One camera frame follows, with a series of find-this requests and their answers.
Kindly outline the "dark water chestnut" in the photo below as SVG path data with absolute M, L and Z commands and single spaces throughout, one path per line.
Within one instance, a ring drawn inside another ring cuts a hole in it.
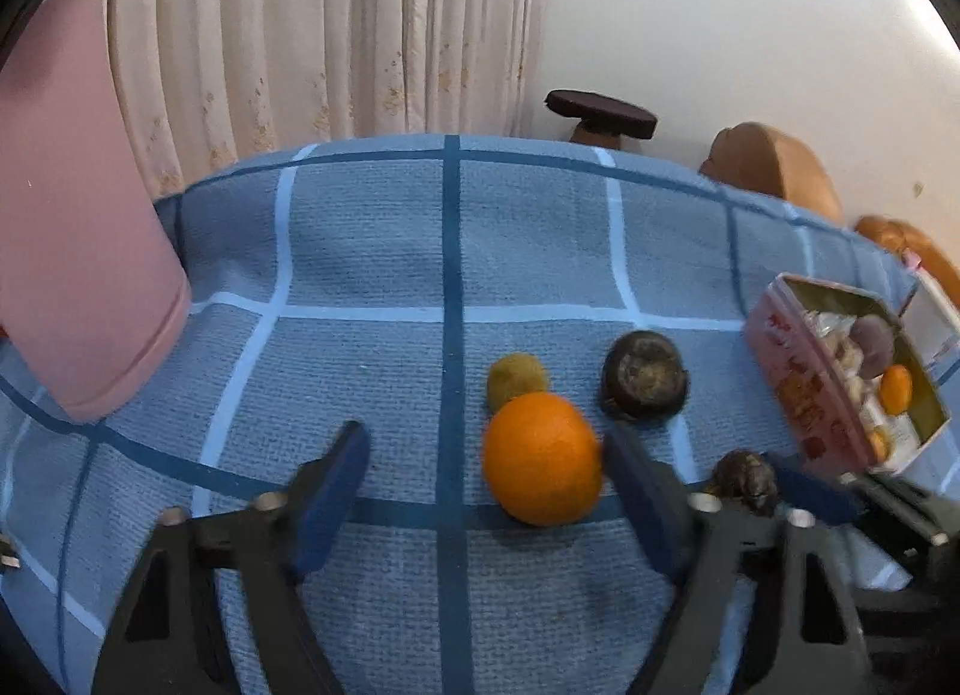
M 615 341 L 602 365 L 599 406 L 628 422 L 669 419 L 685 406 L 690 375 L 677 346 L 661 333 L 635 330 Z
M 779 503 L 775 471 L 763 456 L 750 450 L 724 455 L 709 477 L 706 492 L 761 518 L 773 518 Z

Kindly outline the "pink metal tin box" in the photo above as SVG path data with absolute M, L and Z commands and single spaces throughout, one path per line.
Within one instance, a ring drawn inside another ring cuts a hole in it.
M 822 339 L 832 331 L 850 335 L 864 315 L 882 317 L 895 333 L 893 363 L 913 377 L 913 401 L 901 416 L 889 416 L 889 461 L 878 464 L 848 396 L 845 377 Z M 896 476 L 934 445 L 950 414 L 903 326 L 878 297 L 836 282 L 781 275 L 761 294 L 745 323 L 771 390 L 793 427 L 799 450 L 825 476 L 878 471 Z

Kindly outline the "small orange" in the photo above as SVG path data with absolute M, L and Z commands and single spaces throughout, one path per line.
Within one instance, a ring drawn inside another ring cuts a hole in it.
M 901 363 L 892 363 L 878 381 L 878 402 L 885 413 L 896 417 L 905 414 L 913 401 L 913 377 Z
M 887 434 L 884 429 L 872 429 L 872 431 L 867 434 L 867 440 L 871 443 L 875 461 L 877 461 L 878 464 L 887 463 L 893 452 L 892 440 L 890 440 L 889 434 Z

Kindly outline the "purple passion fruit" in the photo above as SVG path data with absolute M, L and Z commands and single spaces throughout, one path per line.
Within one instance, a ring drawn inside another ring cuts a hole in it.
M 861 349 L 861 378 L 872 380 L 880 377 L 892 365 L 895 357 L 895 333 L 882 317 L 859 317 L 850 328 L 850 340 Z

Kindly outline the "large orange tangerine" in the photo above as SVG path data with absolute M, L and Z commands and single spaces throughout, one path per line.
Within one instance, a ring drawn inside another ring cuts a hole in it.
M 573 525 L 601 498 L 601 440 L 573 402 L 549 392 L 526 393 L 488 422 L 482 474 L 512 518 L 539 528 Z

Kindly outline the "small green-yellow fruit back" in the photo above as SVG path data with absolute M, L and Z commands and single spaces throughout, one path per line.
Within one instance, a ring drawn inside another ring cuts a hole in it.
M 532 354 L 514 353 L 493 362 L 487 374 L 487 406 L 498 413 L 517 396 L 548 392 L 550 375 Z

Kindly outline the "white paper cup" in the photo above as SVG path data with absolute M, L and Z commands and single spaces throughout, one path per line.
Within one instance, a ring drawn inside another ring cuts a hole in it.
M 900 312 L 903 333 L 926 370 L 942 369 L 958 357 L 958 310 L 926 269 L 914 271 L 913 290 Z

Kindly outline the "brown leather sofa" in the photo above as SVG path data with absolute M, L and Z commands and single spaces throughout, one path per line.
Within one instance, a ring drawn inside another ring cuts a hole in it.
M 942 260 L 931 237 L 909 222 L 866 214 L 857 219 L 854 230 L 892 253 L 907 268 L 934 273 L 935 265 Z

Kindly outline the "pink cylindrical appliance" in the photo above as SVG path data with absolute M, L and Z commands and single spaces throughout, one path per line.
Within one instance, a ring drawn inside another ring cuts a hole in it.
M 44 0 L 2 68 L 3 331 L 89 422 L 151 378 L 189 302 L 128 142 L 101 0 Z

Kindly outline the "blue plaid tablecloth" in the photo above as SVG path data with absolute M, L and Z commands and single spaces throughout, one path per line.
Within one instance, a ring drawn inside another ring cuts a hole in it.
M 52 680 L 93 685 L 158 515 L 232 512 L 325 452 L 345 420 L 371 464 L 304 609 L 352 693 L 620 693 L 670 591 L 617 502 L 535 531 L 480 473 L 485 375 L 534 354 L 594 427 L 610 344 L 651 328 L 692 391 L 651 434 L 698 479 L 788 420 L 743 337 L 782 273 L 900 307 L 913 276 L 775 198 L 624 152 L 473 136 L 306 146 L 158 206 L 194 300 L 125 408 L 73 424 L 2 353 L 3 601 Z

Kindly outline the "dark round stool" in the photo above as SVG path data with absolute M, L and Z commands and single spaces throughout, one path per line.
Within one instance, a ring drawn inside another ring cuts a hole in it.
M 576 89 L 553 89 L 545 96 L 545 107 L 576 122 L 571 143 L 610 151 L 622 151 L 625 138 L 651 140 L 659 122 L 654 113 L 630 102 Z

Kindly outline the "floral pink curtain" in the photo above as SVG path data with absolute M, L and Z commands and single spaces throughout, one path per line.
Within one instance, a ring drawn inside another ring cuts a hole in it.
M 316 141 L 521 136 L 545 0 L 103 0 L 149 195 Z

